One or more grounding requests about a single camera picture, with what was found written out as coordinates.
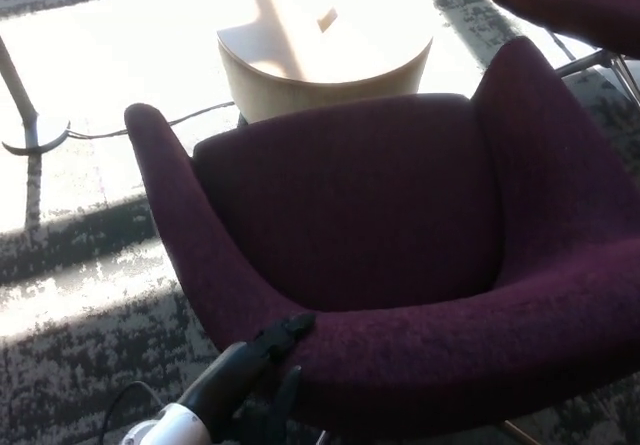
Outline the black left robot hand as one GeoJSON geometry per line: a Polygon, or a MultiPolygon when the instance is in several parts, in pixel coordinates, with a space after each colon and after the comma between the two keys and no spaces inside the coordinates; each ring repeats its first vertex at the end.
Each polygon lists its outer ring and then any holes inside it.
{"type": "Polygon", "coordinates": [[[283,360],[314,324],[315,315],[305,312],[267,326],[251,341],[232,344],[177,403],[200,419],[212,439],[221,437],[266,370],[283,360]]]}

